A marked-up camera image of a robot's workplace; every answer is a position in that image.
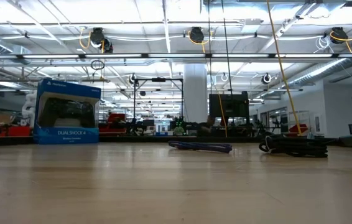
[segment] ceiling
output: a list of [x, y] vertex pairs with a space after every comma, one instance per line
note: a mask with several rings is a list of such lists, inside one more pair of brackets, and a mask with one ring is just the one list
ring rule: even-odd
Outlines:
[[[272, 40], [272, 28], [264, 2], [235, 4], [233, 0], [225, 0], [224, 13], [221, 4], [217, 4], [220, 1], [212, 2], [213, 4], [208, 7], [207, 4], [202, 5], [200, 0], [22, 0], [18, 1], [20, 10], [14, 6], [13, 1], [0, 0], [0, 44], [10, 47], [20, 45], [28, 49], [31, 54], [82, 54], [83, 51], [88, 54], [101, 53], [99, 49], [92, 46], [83, 49], [80, 45], [80, 35], [88, 37], [92, 28], [102, 27], [104, 34], [109, 37], [114, 46], [114, 54], [200, 54], [203, 52], [202, 45], [193, 44], [188, 37], [183, 36], [192, 27], [197, 26], [202, 28], [206, 38], [210, 36], [210, 32], [212, 33], [212, 40], [204, 45], [205, 53], [226, 53], [227, 50], [228, 53], [276, 52], [275, 45], [268, 44]], [[329, 34], [332, 27], [343, 27], [349, 37], [352, 37], [352, 7], [342, 7], [342, 5], [343, 2], [321, 4], [310, 14], [302, 16], [303, 19], [294, 21], [303, 3], [272, 3], [275, 30], [286, 27], [279, 35], [279, 50], [286, 53], [306, 54], [328, 53], [331, 49], [335, 52], [346, 51], [344, 44], [330, 43], [325, 48], [318, 46], [319, 36], [324, 33]], [[250, 25], [255, 19], [261, 22]], [[169, 45], [167, 45], [166, 32], [170, 37]], [[88, 45], [88, 39], [81, 39], [81, 41], [83, 45]], [[86, 68], [78, 66], [78, 62], [71, 60], [66, 62], [73, 62], [72, 66], [39, 67], [35, 71], [37, 66], [23, 64], [5, 66], [7, 62], [11, 64], [10, 61], [0, 62], [0, 66], [1, 63], [3, 64], [2, 69], [20, 77], [21, 67], [24, 66], [25, 72], [31, 73], [28, 76], [31, 79], [53, 77], [61, 80], [81, 80], [91, 78], [95, 72], [89, 66]], [[147, 63], [147, 60], [143, 59], [130, 59], [127, 61], [128, 66], [125, 66], [123, 60], [112, 59], [107, 60], [106, 63], [111, 64], [112, 67], [106, 66], [97, 74], [104, 75], [105, 79], [111, 82], [83, 84], [105, 88], [128, 88], [130, 86], [125, 83], [132, 73], [146, 78], [169, 77], [172, 69], [172, 76], [177, 78], [186, 75], [183, 73], [183, 65], [191, 62], [160, 60]], [[283, 63], [288, 77], [309, 65], [312, 63], [304, 61]], [[221, 76], [223, 73], [228, 75], [228, 70], [233, 75], [231, 77], [233, 88], [258, 88], [261, 86], [262, 74], [269, 73], [278, 77], [280, 73], [279, 64], [276, 61], [229, 64], [226, 61], [214, 61], [211, 67], [212, 71], [208, 73], [216, 77], [218, 87], [227, 87], [229, 81], [222, 81]], [[0, 78], [15, 77], [7, 75]], [[273, 82], [279, 83], [280, 80], [274, 79]], [[171, 83], [165, 83], [160, 87], [172, 88], [172, 86]], [[180, 97], [177, 91], [169, 91], [166, 94], [168, 97]], [[106, 93], [106, 96], [122, 98], [124, 95]]]

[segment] blue box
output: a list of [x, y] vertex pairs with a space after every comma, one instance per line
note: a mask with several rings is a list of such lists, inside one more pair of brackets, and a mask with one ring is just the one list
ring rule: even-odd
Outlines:
[[38, 144], [97, 143], [101, 89], [44, 78], [39, 81], [34, 140]]

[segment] white column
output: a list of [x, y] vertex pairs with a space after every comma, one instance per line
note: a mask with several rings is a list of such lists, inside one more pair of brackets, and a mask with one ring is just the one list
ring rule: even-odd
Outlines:
[[184, 65], [184, 111], [188, 122], [205, 122], [208, 116], [205, 64]]

